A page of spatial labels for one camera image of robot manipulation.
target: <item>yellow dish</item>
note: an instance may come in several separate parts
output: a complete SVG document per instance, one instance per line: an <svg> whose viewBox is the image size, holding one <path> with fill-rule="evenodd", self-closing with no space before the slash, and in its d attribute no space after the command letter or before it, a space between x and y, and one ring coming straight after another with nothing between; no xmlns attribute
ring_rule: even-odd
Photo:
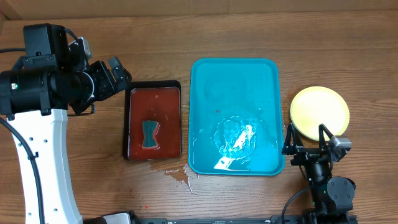
<svg viewBox="0 0 398 224"><path fill-rule="evenodd" d="M304 136L319 141L319 124L324 124L333 135L345 132L349 110L338 93L322 86L313 86L294 97L290 105L290 118ZM329 140L326 134L324 136L325 140Z"/></svg>

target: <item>blue tray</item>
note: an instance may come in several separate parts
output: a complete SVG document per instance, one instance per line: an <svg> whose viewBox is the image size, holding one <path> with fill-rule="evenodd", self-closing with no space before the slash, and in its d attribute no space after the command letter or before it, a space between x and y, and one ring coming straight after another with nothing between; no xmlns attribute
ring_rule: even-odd
<svg viewBox="0 0 398 224"><path fill-rule="evenodd" d="M192 67L188 162L199 174L276 175L285 165L278 70L268 59Z"/></svg>

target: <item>wood grain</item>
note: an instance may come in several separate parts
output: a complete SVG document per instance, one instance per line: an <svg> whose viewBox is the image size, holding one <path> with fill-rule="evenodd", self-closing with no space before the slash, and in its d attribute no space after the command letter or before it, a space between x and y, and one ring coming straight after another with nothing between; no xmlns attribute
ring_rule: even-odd
<svg viewBox="0 0 398 224"><path fill-rule="evenodd" d="M2 31L2 25L4 24L4 21L6 21L6 17L4 16L4 14L0 11L0 35L1 35L1 31Z"/></svg>
<svg viewBox="0 0 398 224"><path fill-rule="evenodd" d="M0 0L10 20L397 9L398 0Z"/></svg>
<svg viewBox="0 0 398 224"><path fill-rule="evenodd" d="M169 176L187 164L190 69L204 57L260 57L279 68L285 126L301 89L321 85L347 102L346 135L353 149L334 175L357 183L353 214L361 223L398 219L398 11L306 12L226 16L121 17L6 21L0 48L22 47L22 27L49 22L90 40L95 60L117 55L135 81L176 79L182 84L180 159L128 162L121 156L124 93L96 104L97 112L70 118L67 147L73 192L83 217L134 210L140 217L237 218L280 214L304 188L297 167L275 177ZM0 55L9 70L19 53ZM315 142L305 141L306 145ZM23 223L24 199L15 145L0 128L0 222ZM308 194L288 213L311 206Z"/></svg>

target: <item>table surface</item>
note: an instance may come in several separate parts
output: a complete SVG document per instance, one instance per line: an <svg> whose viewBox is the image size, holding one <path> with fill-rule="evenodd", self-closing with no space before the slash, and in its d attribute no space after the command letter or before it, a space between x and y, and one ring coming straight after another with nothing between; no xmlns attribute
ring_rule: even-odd
<svg viewBox="0 0 398 224"><path fill-rule="evenodd" d="M189 166L184 174L192 64L206 57L258 57L273 60L279 68L285 127L290 102L305 87L326 86L346 100L351 120L345 134L353 148L335 164L333 174L356 182L352 214L361 223L398 219L397 11L8 21L0 48L24 46L22 27L43 22L86 37L94 52L91 63L117 55L135 81L176 79L182 84L179 159L122 158L124 93L97 102L91 116L69 118L70 173L84 218L122 210L165 218L280 214L285 202L307 185L299 168L289 165L290 156L274 177L197 176ZM1 54L0 71L9 70L20 54ZM0 128L0 145L0 222L24 223L17 153L5 128ZM300 214L311 202L309 194L303 195L287 213Z"/></svg>

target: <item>puddle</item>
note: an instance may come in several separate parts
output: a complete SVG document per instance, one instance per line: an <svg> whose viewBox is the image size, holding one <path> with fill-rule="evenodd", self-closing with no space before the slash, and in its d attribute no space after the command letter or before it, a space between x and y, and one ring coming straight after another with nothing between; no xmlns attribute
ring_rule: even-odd
<svg viewBox="0 0 398 224"><path fill-rule="evenodd" d="M152 169L158 170L163 173L163 175L173 177L173 179L178 183L177 187L187 187L187 189L193 194L193 190L191 187L191 180L199 179L199 175L191 170L187 162L181 162L177 160L176 162L167 161L153 161L150 164Z"/></svg>

